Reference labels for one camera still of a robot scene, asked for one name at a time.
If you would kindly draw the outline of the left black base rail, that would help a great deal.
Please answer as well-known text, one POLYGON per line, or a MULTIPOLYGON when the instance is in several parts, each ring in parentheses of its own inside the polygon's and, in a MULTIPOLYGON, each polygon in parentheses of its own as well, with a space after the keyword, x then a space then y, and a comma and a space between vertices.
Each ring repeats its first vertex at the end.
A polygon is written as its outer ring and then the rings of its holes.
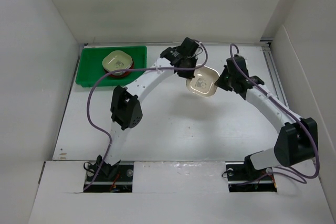
POLYGON ((96 168, 90 162, 83 165, 86 171, 83 186, 84 193, 131 193, 133 187, 134 163, 121 163, 117 173, 112 178, 105 178, 102 171, 99 172, 96 180, 89 188, 86 188, 94 177, 96 168))

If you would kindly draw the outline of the aluminium side rail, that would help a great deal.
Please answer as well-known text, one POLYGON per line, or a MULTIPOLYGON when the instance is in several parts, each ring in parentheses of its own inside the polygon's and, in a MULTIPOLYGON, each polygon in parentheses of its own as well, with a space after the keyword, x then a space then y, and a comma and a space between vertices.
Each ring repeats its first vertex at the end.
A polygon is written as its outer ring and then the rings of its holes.
POLYGON ((287 103, 287 99, 286 99, 286 95, 285 92, 283 90, 282 84, 281 84, 281 80, 276 68, 276 64, 274 61, 274 58, 272 56, 272 51, 271 51, 271 43, 272 40, 261 40, 261 48, 262 48, 262 52, 264 54, 264 58, 266 61, 266 65, 268 67, 268 71, 270 74, 270 78, 271 78, 271 82, 272 82, 272 86, 274 88, 275 94, 277 96, 277 98, 284 104, 284 105, 288 105, 287 103))

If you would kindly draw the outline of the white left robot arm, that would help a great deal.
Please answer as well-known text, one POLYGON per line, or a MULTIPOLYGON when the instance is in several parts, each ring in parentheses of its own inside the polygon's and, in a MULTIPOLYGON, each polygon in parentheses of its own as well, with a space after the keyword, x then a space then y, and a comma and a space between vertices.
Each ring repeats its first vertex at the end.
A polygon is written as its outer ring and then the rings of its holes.
POLYGON ((130 130, 136 127, 142 117, 141 104, 163 80, 177 74, 181 78, 192 79, 197 66, 197 51, 204 46, 197 40, 186 37, 177 47, 168 47, 156 62, 149 68, 141 68, 143 73, 128 85, 116 86, 111 100, 111 131, 108 132, 96 125, 93 127, 109 138, 107 150, 98 156, 94 175, 112 180, 117 175, 120 163, 120 152, 130 130))

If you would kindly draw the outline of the cream square panda dish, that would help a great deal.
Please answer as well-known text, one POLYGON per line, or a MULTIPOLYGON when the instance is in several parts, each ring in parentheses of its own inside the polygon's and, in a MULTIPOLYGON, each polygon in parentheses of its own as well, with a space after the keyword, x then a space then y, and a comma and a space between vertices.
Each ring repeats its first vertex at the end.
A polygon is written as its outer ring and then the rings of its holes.
POLYGON ((190 92, 208 98, 215 94, 218 78, 219 73, 215 69, 203 66, 194 71, 193 79, 187 79, 186 87, 190 92))

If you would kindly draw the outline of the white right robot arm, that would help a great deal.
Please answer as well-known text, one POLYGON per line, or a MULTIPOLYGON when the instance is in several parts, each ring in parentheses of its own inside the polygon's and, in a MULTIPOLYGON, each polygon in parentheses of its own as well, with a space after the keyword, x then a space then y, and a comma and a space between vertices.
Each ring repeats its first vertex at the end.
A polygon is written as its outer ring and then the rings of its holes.
POLYGON ((226 60, 215 84, 225 91, 239 94, 257 108, 278 133, 274 147, 245 157, 243 173, 248 179, 255 180, 262 170, 272 167, 294 173, 302 179, 318 177, 318 127, 313 118, 305 119, 295 114, 268 91, 259 77, 250 77, 242 56, 233 55, 226 60), (305 175, 293 168, 293 165, 312 158, 316 160, 313 175, 305 175))

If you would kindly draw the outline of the green plastic bin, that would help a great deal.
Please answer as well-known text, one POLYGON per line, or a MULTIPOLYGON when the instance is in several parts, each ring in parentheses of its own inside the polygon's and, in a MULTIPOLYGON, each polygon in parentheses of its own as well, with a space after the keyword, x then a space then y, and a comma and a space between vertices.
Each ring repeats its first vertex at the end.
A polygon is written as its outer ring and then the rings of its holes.
MULTIPOLYGON (((76 84, 84 88, 92 87, 97 80, 107 72, 102 61, 111 52, 121 50, 133 59, 133 68, 146 68, 146 46, 100 47, 85 48, 81 52, 79 67, 77 70, 76 84)), ((123 77, 108 76, 99 84, 100 87, 125 86, 137 79, 143 72, 128 72, 123 77)))

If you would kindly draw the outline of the red round plate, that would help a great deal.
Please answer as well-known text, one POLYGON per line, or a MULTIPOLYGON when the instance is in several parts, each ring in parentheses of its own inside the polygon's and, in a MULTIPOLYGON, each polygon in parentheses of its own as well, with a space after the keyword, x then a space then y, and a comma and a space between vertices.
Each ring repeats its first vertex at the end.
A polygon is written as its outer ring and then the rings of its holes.
MULTIPOLYGON (((128 67, 127 69, 133 69, 133 68, 134 68, 134 63, 130 67, 128 67)), ((125 78, 125 77, 129 76, 130 74, 131 74, 131 72, 125 71, 125 72, 118 72, 118 73, 115 73, 115 74, 111 74, 109 76, 110 76, 110 78, 114 78, 114 79, 122 79, 122 78, 125 78)))

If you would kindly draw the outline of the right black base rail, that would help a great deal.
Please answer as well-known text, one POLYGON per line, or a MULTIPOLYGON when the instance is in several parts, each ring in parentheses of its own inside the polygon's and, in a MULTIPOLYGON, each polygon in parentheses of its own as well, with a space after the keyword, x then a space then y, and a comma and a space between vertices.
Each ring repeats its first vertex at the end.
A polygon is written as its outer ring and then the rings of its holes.
POLYGON ((266 168, 250 171, 244 162, 226 162, 222 177, 227 179, 230 193, 277 192, 273 170, 266 168))

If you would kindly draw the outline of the green square panda dish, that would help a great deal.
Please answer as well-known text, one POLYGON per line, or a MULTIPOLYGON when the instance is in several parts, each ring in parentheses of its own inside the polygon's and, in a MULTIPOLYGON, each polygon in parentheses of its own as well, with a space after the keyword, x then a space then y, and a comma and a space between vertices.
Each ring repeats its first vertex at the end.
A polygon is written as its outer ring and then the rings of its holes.
POLYGON ((108 72, 119 69, 130 69, 132 65, 132 57, 121 50, 109 53, 102 61, 104 70, 108 72))

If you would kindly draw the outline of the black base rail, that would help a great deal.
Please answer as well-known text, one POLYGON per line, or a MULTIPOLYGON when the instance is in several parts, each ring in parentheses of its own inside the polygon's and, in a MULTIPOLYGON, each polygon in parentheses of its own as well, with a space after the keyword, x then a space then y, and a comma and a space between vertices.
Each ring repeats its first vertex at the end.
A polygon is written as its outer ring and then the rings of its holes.
POLYGON ((222 177, 227 179, 230 193, 277 192, 273 170, 266 168, 250 171, 244 162, 226 162, 222 177))
POLYGON ((96 180, 89 188, 86 188, 94 177, 96 168, 90 162, 83 165, 86 171, 83 186, 84 193, 131 193, 133 187, 134 163, 121 163, 117 173, 112 178, 105 178, 102 171, 99 172, 96 180))

